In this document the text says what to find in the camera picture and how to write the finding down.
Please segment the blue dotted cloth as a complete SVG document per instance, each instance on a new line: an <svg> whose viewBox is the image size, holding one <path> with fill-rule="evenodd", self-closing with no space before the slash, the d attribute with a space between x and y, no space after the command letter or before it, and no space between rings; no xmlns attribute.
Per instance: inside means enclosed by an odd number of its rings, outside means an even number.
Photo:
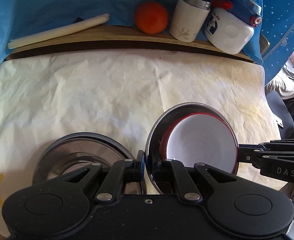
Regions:
<svg viewBox="0 0 294 240"><path fill-rule="evenodd" d="M261 34L270 43L262 56L269 83L294 52L294 0L263 0Z"/></svg>

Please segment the orange fruit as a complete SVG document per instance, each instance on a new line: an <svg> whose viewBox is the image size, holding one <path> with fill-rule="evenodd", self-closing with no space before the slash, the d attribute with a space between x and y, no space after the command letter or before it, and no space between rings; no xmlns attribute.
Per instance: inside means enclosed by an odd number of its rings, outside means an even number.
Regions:
<svg viewBox="0 0 294 240"><path fill-rule="evenodd" d="M167 28L169 20L168 11L158 2L142 3L135 10L135 26L146 34L158 34Z"/></svg>

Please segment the white steel thermos cup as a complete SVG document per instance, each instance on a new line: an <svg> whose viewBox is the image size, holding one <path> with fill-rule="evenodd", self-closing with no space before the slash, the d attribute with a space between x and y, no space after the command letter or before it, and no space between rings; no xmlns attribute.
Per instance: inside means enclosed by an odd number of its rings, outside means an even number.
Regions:
<svg viewBox="0 0 294 240"><path fill-rule="evenodd" d="M210 12L211 0L178 0L169 33L183 42L193 42Z"/></svg>

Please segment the cream paper table cover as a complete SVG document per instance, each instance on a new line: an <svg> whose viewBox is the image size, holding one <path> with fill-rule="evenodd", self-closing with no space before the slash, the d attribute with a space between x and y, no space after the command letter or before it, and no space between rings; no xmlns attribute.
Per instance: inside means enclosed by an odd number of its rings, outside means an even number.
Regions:
<svg viewBox="0 0 294 240"><path fill-rule="evenodd" d="M98 50L5 61L0 66L1 204L31 184L56 139L106 135L136 154L156 120L182 102L218 110L238 142L280 138L265 98L262 66L212 55L162 50Z"/></svg>

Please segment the wooden shelf board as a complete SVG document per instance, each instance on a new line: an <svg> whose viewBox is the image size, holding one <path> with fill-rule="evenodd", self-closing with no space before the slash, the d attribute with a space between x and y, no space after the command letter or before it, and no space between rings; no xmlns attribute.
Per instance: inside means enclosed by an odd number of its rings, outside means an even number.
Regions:
<svg viewBox="0 0 294 240"><path fill-rule="evenodd" d="M78 33L14 49L5 59L99 49L159 49L182 51L253 62L243 52L226 54L208 41L182 42L168 34L147 35L132 27L100 25Z"/></svg>

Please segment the red-rimmed white bowl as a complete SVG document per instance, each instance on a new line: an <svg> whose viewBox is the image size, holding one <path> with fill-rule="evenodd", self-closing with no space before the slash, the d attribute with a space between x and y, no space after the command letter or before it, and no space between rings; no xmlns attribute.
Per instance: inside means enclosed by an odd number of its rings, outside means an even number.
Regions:
<svg viewBox="0 0 294 240"><path fill-rule="evenodd" d="M234 132L221 118L200 112L174 121L161 140L159 155L179 160L186 167L205 163L234 173L237 146Z"/></svg>

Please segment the white rolled paper tube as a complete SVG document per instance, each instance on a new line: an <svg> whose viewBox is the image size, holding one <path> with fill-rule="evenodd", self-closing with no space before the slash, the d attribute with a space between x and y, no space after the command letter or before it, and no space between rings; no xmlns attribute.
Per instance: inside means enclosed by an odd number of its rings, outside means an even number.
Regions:
<svg viewBox="0 0 294 240"><path fill-rule="evenodd" d="M65 25L63 27L42 31L40 33L27 35L24 37L16 38L8 42L8 49L16 49L19 47L27 46L30 44L50 40L57 37L62 37L83 31L97 25L106 23L109 20L109 14L102 14L96 17L89 18L77 23Z"/></svg>

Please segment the white bottle blue cap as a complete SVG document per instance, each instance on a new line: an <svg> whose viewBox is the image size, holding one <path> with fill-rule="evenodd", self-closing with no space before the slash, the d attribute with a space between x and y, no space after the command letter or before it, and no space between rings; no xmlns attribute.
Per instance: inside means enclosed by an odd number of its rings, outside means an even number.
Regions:
<svg viewBox="0 0 294 240"><path fill-rule="evenodd" d="M255 0L213 0L204 35L219 50L235 55L261 22L261 6Z"/></svg>

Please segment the deep steel bowl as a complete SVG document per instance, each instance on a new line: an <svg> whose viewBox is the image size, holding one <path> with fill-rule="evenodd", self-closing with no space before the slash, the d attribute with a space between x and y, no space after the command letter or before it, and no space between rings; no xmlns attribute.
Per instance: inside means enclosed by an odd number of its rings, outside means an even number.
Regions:
<svg viewBox="0 0 294 240"><path fill-rule="evenodd" d="M147 170L148 176L149 176L149 155L150 154L158 155L160 157L160 159L162 159L161 156L159 155L160 154L159 148L161 145L161 140L162 140L165 132L167 131L167 129L174 123L174 121L177 121L178 119L180 119L186 115L189 115L192 113L200 113L200 112L213 114L213 115L221 118L228 125L228 127L232 129L228 120L219 111L217 111L213 107L205 105L203 103L185 102L185 103L180 103L178 105L175 105L174 107L171 107L165 113L163 113L158 118L158 120L155 122L153 128L150 131L148 139L146 141L145 153L146 153L146 157L147 157L146 170ZM231 173L231 174L237 173L238 166L239 165L238 165L238 161L237 161L236 170L234 171L234 173Z"/></svg>

